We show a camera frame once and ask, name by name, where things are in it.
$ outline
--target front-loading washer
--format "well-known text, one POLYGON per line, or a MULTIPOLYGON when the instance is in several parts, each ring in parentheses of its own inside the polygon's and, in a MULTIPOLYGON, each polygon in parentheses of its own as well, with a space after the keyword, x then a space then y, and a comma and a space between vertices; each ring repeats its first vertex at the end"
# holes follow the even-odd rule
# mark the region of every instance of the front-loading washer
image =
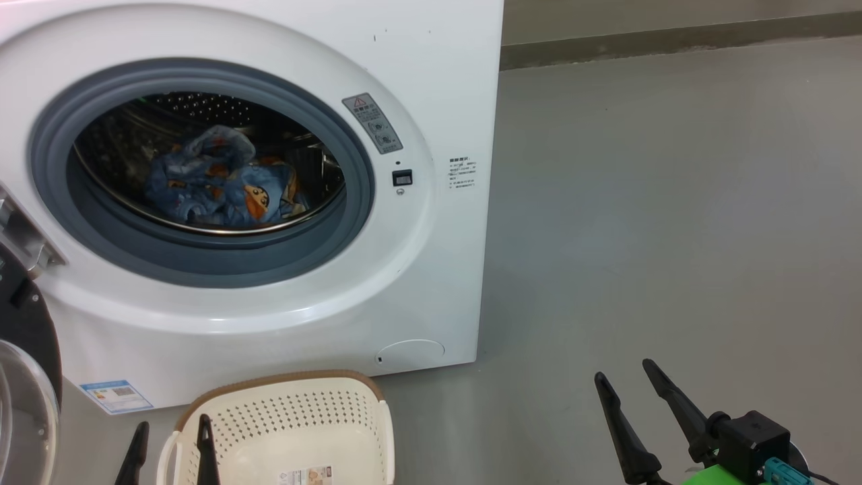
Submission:
POLYGON ((0 242, 37 276, 64 376, 127 413, 475 360, 502 13, 0 1, 0 242), (286 187, 289 210, 236 226, 157 210, 153 164, 213 126, 290 167, 301 203, 286 187))

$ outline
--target small black button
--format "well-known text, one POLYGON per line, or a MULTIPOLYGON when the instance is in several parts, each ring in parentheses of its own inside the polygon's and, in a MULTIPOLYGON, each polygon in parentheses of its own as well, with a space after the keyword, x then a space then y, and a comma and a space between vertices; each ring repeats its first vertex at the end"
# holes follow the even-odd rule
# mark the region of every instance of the small black button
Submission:
POLYGON ((412 170, 396 170, 392 172, 392 185, 393 186, 412 186, 413 185, 413 171, 412 170))

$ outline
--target gray rubber gasket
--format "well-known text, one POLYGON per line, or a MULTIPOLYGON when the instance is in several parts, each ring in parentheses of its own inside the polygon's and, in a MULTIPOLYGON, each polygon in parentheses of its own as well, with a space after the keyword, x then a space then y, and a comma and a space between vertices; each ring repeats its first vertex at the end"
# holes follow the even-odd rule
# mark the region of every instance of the gray rubber gasket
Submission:
POLYGON ((29 151, 36 189, 72 237, 121 268, 189 287, 253 287, 317 268, 359 234, 374 200, 368 153, 338 114, 284 79, 214 60, 147 60, 93 74, 61 93, 42 112, 29 151), (257 236, 190 234, 121 208, 78 163, 70 163, 72 143, 106 110, 169 91, 234 96, 292 118, 333 153, 346 190, 307 223, 257 236))

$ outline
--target wall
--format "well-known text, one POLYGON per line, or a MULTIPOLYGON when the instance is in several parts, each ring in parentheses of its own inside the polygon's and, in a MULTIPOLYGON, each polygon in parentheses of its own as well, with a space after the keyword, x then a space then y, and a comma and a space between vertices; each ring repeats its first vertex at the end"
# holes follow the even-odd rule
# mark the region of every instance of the wall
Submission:
POLYGON ((503 45, 862 9, 862 0, 506 0, 503 45))

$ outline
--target perforated basket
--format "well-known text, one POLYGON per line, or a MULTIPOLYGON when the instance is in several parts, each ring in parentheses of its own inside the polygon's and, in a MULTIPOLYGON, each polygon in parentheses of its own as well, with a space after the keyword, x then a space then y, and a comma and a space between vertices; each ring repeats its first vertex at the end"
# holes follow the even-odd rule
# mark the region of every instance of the perforated basket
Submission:
POLYGON ((201 414, 212 422, 222 485, 391 485, 395 478, 389 407, 359 373, 275 375, 204 394, 165 443, 158 485, 197 484, 201 414))

